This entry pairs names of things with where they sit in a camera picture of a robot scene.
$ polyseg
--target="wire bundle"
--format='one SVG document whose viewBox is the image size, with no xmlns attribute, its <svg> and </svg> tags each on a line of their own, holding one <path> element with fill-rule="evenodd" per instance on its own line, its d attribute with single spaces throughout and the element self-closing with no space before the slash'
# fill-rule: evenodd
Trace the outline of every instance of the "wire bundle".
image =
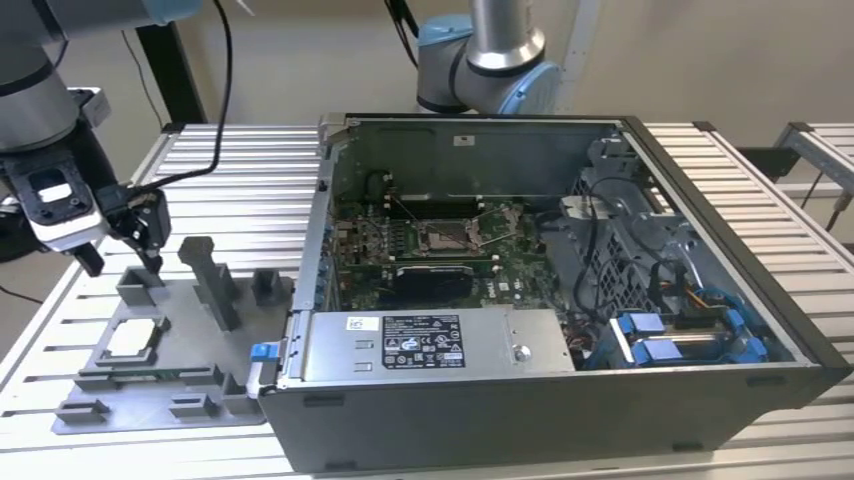
<svg viewBox="0 0 854 480">
<path fill-rule="evenodd" d="M 418 23 L 416 22 L 416 17 L 413 16 L 413 11 L 410 10 L 410 6 L 406 3 L 406 0 L 384 0 L 386 3 L 386 9 L 389 10 L 389 16 L 392 17 L 392 22 L 396 25 L 396 31 L 398 32 L 398 38 L 401 39 L 401 43 L 404 44 L 404 50 L 406 50 L 406 55 L 410 57 L 410 62 L 416 68 L 418 68 L 418 60 L 416 60 L 416 52 L 413 50 L 413 45 L 410 44 L 410 37 L 406 33 L 406 28 L 404 27 L 404 23 L 410 29 L 410 33 L 416 38 L 420 35 Z"/>
</svg>

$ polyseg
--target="blue latch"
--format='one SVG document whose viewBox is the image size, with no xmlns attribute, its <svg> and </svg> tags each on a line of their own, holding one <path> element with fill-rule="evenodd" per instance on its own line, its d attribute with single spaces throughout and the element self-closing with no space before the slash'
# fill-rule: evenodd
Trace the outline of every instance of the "blue latch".
<svg viewBox="0 0 854 480">
<path fill-rule="evenodd" d="M 730 359 L 736 363 L 765 363 L 769 361 L 769 350 L 765 348 L 762 340 L 750 337 L 745 342 L 741 352 L 730 354 Z"/>
<path fill-rule="evenodd" d="M 617 321 L 626 335 L 661 335 L 668 331 L 658 313 L 625 313 Z"/>
<path fill-rule="evenodd" d="M 632 354 L 640 367 L 682 360 L 682 352 L 670 339 L 644 340 L 636 343 Z"/>
<path fill-rule="evenodd" d="M 250 358 L 254 362 L 277 362 L 279 361 L 279 345 L 270 343 L 257 343 L 253 345 L 253 353 Z"/>
<path fill-rule="evenodd" d="M 741 335 L 745 332 L 745 319 L 742 318 L 742 314 L 738 313 L 738 310 L 730 308 L 726 311 L 726 319 L 730 322 L 736 335 Z"/>
</svg>

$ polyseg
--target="metal rail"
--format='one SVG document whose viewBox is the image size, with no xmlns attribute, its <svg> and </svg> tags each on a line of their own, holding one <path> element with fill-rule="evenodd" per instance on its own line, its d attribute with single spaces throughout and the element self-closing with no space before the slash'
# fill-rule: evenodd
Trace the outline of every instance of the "metal rail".
<svg viewBox="0 0 854 480">
<path fill-rule="evenodd" d="M 784 288 L 854 362 L 854 261 L 714 132 L 652 124 L 685 168 Z M 138 172 L 157 178 L 206 165 L 214 126 L 165 135 Z M 261 266 L 295 276 L 309 221 L 317 130 L 230 127 L 222 167 L 167 188 L 175 234 L 165 277 L 190 278 L 175 252 L 186 235 L 213 235 L 218 261 L 235 275 Z M 53 409 L 66 399 L 119 303 L 115 284 L 135 255 L 106 240 L 107 273 L 71 267 L 13 353 L 0 364 L 0 471 L 33 478 L 213 479 L 297 475 L 267 425 L 57 436 Z M 854 472 L 854 378 L 809 407 L 762 416 L 713 453 L 549 465 L 398 473 L 377 479 L 637 478 L 677 480 L 847 478 Z"/>
</svg>

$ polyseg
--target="black post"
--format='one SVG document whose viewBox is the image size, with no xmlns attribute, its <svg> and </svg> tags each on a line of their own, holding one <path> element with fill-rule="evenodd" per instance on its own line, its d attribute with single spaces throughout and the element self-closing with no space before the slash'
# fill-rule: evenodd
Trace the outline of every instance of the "black post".
<svg viewBox="0 0 854 480">
<path fill-rule="evenodd" d="M 175 23 L 137 29 L 173 123 L 209 123 Z"/>
</svg>

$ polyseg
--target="black cable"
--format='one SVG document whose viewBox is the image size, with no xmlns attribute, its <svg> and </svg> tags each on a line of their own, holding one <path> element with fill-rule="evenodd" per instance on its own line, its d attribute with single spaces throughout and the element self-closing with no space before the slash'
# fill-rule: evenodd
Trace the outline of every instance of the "black cable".
<svg viewBox="0 0 854 480">
<path fill-rule="evenodd" d="M 69 40 L 63 41 L 63 46 L 59 47 L 59 55 L 57 55 L 57 60 L 54 61 L 54 70 L 57 70 L 63 65 L 63 60 L 66 60 L 66 54 L 69 53 L 69 44 L 71 42 Z"/>
<path fill-rule="evenodd" d="M 0 292 L 6 293 L 7 295 L 15 297 L 15 298 L 21 298 L 22 300 L 27 300 L 29 302 L 33 302 L 38 305 L 45 305 L 45 302 L 42 300 L 39 300 L 38 298 L 33 298 L 29 297 L 27 295 L 22 294 L 22 293 L 17 293 L 13 290 L 10 290 L 9 288 L 6 288 L 3 285 L 0 285 Z"/>
<path fill-rule="evenodd" d="M 582 283 L 585 281 L 585 277 L 588 275 L 588 272 L 590 271 L 590 267 L 593 264 L 593 255 L 597 249 L 597 240 L 598 240 L 598 235 L 600 235 L 600 216 L 598 216 L 598 212 L 597 212 L 597 208 L 593 205 L 593 199 L 597 198 L 600 200 L 602 200 L 606 204 L 612 204 L 612 202 L 608 201 L 608 199 L 605 197 L 602 197 L 601 195 L 597 195 L 594 193 L 596 188 L 600 186 L 600 184 L 602 182 L 606 181 L 620 181 L 620 182 L 626 182 L 630 183 L 632 185 L 634 185 L 638 189 L 642 189 L 641 185 L 638 185 L 638 183 L 628 178 L 624 177 L 604 177 L 600 180 L 597 180 L 593 185 L 590 185 L 590 187 L 588 188 L 588 194 L 584 195 L 584 197 L 588 198 L 588 204 L 590 205 L 590 237 L 588 240 L 588 251 L 585 252 L 585 258 L 582 260 L 582 270 L 578 273 L 578 277 L 576 278 L 576 285 L 573 286 L 573 300 L 576 301 L 576 304 L 578 305 L 578 307 L 582 309 L 582 311 L 590 316 L 590 318 L 594 321 L 602 321 L 602 319 L 600 318 L 600 314 L 597 312 L 596 309 L 596 304 L 594 304 L 594 308 L 588 307 L 582 301 L 581 301 L 581 289 L 582 289 Z"/>
<path fill-rule="evenodd" d="M 416 21 L 416 16 L 413 15 L 413 10 L 410 10 L 410 5 L 406 3 L 406 0 L 394 0 L 394 5 L 398 10 L 398 15 L 406 21 L 408 27 L 410 27 L 410 32 L 413 32 L 413 36 L 418 38 L 421 35 L 421 29 L 418 28 L 418 22 Z"/>
<path fill-rule="evenodd" d="M 833 227 L 837 225 L 837 220 L 840 220 L 840 214 L 843 212 L 840 210 L 835 210 L 833 211 L 833 215 L 831 215 L 831 221 L 828 222 L 828 226 L 825 227 L 825 230 L 828 230 L 831 232 L 831 230 L 833 230 Z"/>
<path fill-rule="evenodd" d="M 588 193 L 588 201 L 590 204 L 590 236 L 588 238 L 588 250 L 585 252 L 585 258 L 582 260 L 582 270 L 578 272 L 578 277 L 576 277 L 576 285 L 573 286 L 573 300 L 576 301 L 576 305 L 582 309 L 582 311 L 588 314 L 588 316 L 594 320 L 600 321 L 600 314 L 597 310 L 588 307 L 582 303 L 581 291 L 582 291 L 582 283 L 585 281 L 585 277 L 588 275 L 588 271 L 590 270 L 590 266 L 593 264 L 593 254 L 597 250 L 597 238 L 600 236 L 600 215 L 597 213 L 597 208 L 592 202 L 592 193 Z"/>
<path fill-rule="evenodd" d="M 819 182 L 821 182 L 824 176 L 825 176 L 825 172 L 819 172 L 819 177 L 816 177 L 813 186 L 807 191 L 807 197 L 804 197 L 804 202 L 801 202 L 801 210 L 804 210 L 804 207 L 807 207 L 807 202 L 811 201 L 811 197 L 813 196 L 813 192 L 816 191 L 816 187 L 819 186 Z"/>
<path fill-rule="evenodd" d="M 143 84 L 143 92 L 146 93 L 146 98 L 149 99 L 149 106 L 151 106 L 151 111 L 155 112 L 155 116 L 158 117 L 158 125 L 159 125 L 159 128 L 163 130 L 163 117 L 161 116 L 158 107 L 155 107 L 155 101 L 151 99 L 151 92 L 149 91 L 149 83 L 146 82 L 146 74 L 143 73 L 143 64 L 139 62 L 139 58 L 137 57 L 137 52 L 134 51 L 134 47 L 131 47 L 129 34 L 126 33 L 125 30 L 122 30 L 122 39 L 125 40 L 125 46 L 129 48 L 129 53 L 131 54 L 131 58 L 134 59 L 134 63 L 137 64 L 137 72 L 139 73 L 139 81 Z"/>
<path fill-rule="evenodd" d="M 406 35 L 406 30 L 404 29 L 401 14 L 397 11 L 396 6 L 393 5 L 393 0 L 384 0 L 386 4 L 386 10 L 389 10 L 389 16 L 392 17 L 392 22 L 396 25 L 396 31 L 398 32 L 398 38 L 401 39 L 401 43 L 404 44 L 404 50 L 406 51 L 408 57 L 410 57 L 410 62 L 416 68 L 418 68 L 418 60 L 416 60 L 416 54 L 413 53 L 413 46 L 410 45 L 410 39 Z"/>
<path fill-rule="evenodd" d="M 235 48 L 234 39 L 231 35 L 231 24 L 229 23 L 229 16 L 226 15 L 226 9 L 221 0 L 214 0 L 214 6 L 219 12 L 219 18 L 223 22 L 223 30 L 226 32 L 226 92 L 223 94 L 223 105 L 219 114 L 219 124 L 217 125 L 217 140 L 214 142 L 214 159 L 211 165 L 201 170 L 193 170 L 190 172 L 179 173 L 162 178 L 157 182 L 137 187 L 137 194 L 151 192 L 161 187 L 165 187 L 175 182 L 186 180 L 189 178 L 201 177 L 213 173 L 219 167 L 221 155 L 223 152 L 223 136 L 226 133 L 226 118 L 229 116 L 229 106 L 231 104 L 231 88 L 234 85 L 234 73 L 235 73 Z"/>
</svg>

